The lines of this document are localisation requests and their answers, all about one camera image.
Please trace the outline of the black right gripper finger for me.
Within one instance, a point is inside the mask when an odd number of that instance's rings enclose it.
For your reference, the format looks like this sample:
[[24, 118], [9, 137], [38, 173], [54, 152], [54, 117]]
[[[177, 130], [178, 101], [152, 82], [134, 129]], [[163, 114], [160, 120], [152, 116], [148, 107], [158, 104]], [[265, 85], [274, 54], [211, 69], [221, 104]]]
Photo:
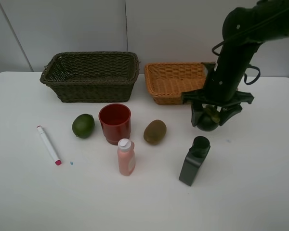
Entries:
[[201, 103], [191, 103], [191, 123], [196, 127], [200, 117], [203, 114], [203, 106]]
[[219, 126], [224, 125], [231, 117], [239, 114], [242, 111], [240, 104], [235, 104], [229, 107], [222, 107], [219, 112]]

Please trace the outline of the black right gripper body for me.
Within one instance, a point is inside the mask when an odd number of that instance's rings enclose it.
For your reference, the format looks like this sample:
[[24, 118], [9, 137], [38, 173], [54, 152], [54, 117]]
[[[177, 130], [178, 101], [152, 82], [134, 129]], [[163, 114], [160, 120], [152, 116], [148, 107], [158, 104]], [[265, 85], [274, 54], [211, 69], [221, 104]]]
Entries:
[[241, 92], [236, 91], [234, 93], [234, 96], [226, 102], [222, 102], [221, 100], [212, 100], [205, 96], [205, 92], [203, 89], [189, 91], [189, 92], [183, 92], [181, 94], [181, 98], [183, 103], [191, 102], [191, 103], [200, 103], [200, 104], [210, 104], [218, 107], [230, 107], [235, 104], [241, 104], [241, 103], [248, 103], [252, 104], [254, 97], [251, 93], [248, 92]]

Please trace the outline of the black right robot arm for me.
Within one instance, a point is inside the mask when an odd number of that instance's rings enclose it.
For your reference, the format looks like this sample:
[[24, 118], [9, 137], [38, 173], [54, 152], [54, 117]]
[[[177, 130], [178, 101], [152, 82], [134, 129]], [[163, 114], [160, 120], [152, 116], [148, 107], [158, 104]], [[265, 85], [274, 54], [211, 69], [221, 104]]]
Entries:
[[260, 0], [253, 8], [238, 7], [223, 23], [223, 41], [212, 48], [218, 59], [204, 63], [207, 76], [203, 88], [183, 92], [184, 103], [191, 104], [191, 123], [202, 131], [213, 131], [242, 111], [241, 103], [252, 104], [251, 93], [238, 91], [247, 82], [248, 68], [259, 47], [271, 40], [289, 38], [289, 0]]

